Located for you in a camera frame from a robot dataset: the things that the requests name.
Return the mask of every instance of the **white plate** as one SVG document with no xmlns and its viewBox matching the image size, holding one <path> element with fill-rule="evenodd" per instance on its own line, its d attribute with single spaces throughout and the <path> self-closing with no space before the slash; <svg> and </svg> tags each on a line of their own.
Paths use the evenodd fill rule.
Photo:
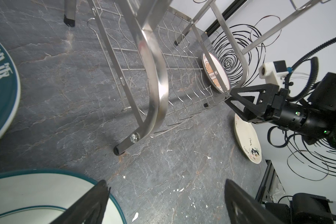
<svg viewBox="0 0 336 224">
<path fill-rule="evenodd" d="M 212 58 L 214 65 L 216 67 L 216 69 L 218 70 L 221 79 L 223 80 L 225 87 L 229 90 L 230 89 L 230 82 L 228 79 L 228 76 L 226 75 L 226 72 L 223 68 L 223 66 L 220 64 L 219 60 L 214 56 L 214 54 L 209 52 L 210 57 Z M 223 93 L 223 89 L 220 86 L 220 83 L 218 81 L 218 79 L 216 78 L 216 75 L 213 71 L 213 69 L 211 68 L 207 57 L 205 56 L 205 54 L 202 54 L 202 61 L 203 61 L 203 68 L 208 76 L 209 81 L 213 84 L 213 86 L 219 90 L 219 92 Z"/>
<path fill-rule="evenodd" d="M 237 142 L 245 155 L 253 163 L 259 164 L 262 158 L 261 147 L 252 124 L 243 121 L 237 114 L 235 114 L 234 133 L 237 137 Z"/>
<path fill-rule="evenodd" d="M 26 170 L 0 174 L 0 224 L 48 224 L 97 181 L 63 170 Z M 110 195 L 102 223 L 126 224 Z"/>
</svg>

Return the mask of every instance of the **stainless steel dish rack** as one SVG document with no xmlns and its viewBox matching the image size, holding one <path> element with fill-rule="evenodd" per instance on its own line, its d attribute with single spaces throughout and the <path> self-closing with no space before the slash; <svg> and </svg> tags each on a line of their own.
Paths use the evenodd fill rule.
<svg viewBox="0 0 336 224">
<path fill-rule="evenodd" d="M 68 1 L 72 0 L 65 0 L 65 6 L 69 5 Z M 87 25 L 99 40 L 123 109 L 131 109 L 139 125 L 114 148 L 116 155 L 123 154 L 146 137 L 153 138 L 179 126 L 229 97 L 230 90 L 224 85 L 221 85 L 222 94 L 207 85 L 200 62 L 203 52 L 219 83 L 223 83 L 208 54 L 210 42 L 208 39 L 203 41 L 203 32 L 195 26 L 209 8 L 217 17 L 242 65 L 242 78 L 236 85 L 241 87 L 248 76 L 244 54 L 320 2 L 311 0 L 296 8 L 291 0 L 296 11 L 241 50 L 215 0 L 207 0 L 193 19 L 171 8 L 172 0 L 140 1 L 119 0 L 113 3 L 115 10 L 112 11 L 111 7 L 110 10 L 101 7 L 100 0 L 88 0 L 94 18 L 89 19 Z M 102 22 L 105 16 L 118 20 L 119 31 L 108 32 L 109 26 Z"/>
</svg>

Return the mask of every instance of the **black rubber foot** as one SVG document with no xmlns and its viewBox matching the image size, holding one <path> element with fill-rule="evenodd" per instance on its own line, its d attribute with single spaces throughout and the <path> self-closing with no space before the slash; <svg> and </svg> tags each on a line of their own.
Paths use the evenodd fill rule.
<svg viewBox="0 0 336 224">
<path fill-rule="evenodd" d="M 119 153 L 118 152 L 118 149 L 117 149 L 117 146 L 115 146 L 114 148 L 113 148 L 113 153 L 115 154 L 115 155 L 122 155 L 123 153 L 125 153 L 126 151 L 123 151 L 123 152 L 121 152 L 121 153 Z"/>
<path fill-rule="evenodd" d="M 63 17 L 63 22 L 68 25 L 69 27 L 74 27 L 75 26 L 75 20 L 73 19 L 67 19 L 66 15 Z"/>
</svg>

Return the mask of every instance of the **ceramic plate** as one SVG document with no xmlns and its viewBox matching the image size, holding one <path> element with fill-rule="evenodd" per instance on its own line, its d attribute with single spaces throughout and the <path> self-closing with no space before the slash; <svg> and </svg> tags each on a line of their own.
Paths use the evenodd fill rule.
<svg viewBox="0 0 336 224">
<path fill-rule="evenodd" d="M 226 75 L 226 72 L 223 68 L 223 66 L 220 64 L 219 60 L 212 54 L 210 53 L 210 57 L 212 58 L 214 64 L 215 64 L 215 67 L 216 69 L 218 70 L 219 74 L 221 75 L 221 78 L 223 79 L 223 82 L 226 86 L 226 88 L 229 90 L 230 89 L 230 82 L 229 82 L 229 79 L 228 79 L 228 76 Z M 221 88 L 220 86 L 220 83 L 218 81 L 218 79 L 216 78 L 216 75 L 213 71 L 213 69 L 211 68 L 208 60 L 207 60 L 207 57 L 205 56 L 205 54 L 203 53 L 202 54 L 202 61 L 203 61 L 203 68 L 208 76 L 208 79 L 210 80 L 210 82 L 213 84 L 213 86 L 219 90 L 219 92 L 223 93 L 223 89 Z"/>
<path fill-rule="evenodd" d="M 20 79 L 8 52 L 0 44 L 0 138 L 18 110 Z"/>
<path fill-rule="evenodd" d="M 261 162 L 261 147 L 253 125 L 243 121 L 237 114 L 234 116 L 234 132 L 240 148 L 253 163 Z"/>
<path fill-rule="evenodd" d="M 49 224 L 97 181 L 63 170 L 26 170 L 0 174 L 0 224 Z M 103 224 L 126 224 L 110 195 Z"/>
</svg>

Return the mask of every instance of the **screw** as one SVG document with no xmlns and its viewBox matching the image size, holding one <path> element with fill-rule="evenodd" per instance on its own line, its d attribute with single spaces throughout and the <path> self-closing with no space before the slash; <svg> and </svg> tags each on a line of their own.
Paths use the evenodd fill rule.
<svg viewBox="0 0 336 224">
<path fill-rule="evenodd" d="M 131 134 L 131 136 L 130 136 L 130 140 L 131 140 L 131 142 L 133 142 L 133 143 L 138 142 L 138 134 L 137 134 L 137 133 L 133 133 L 133 134 Z"/>
</svg>

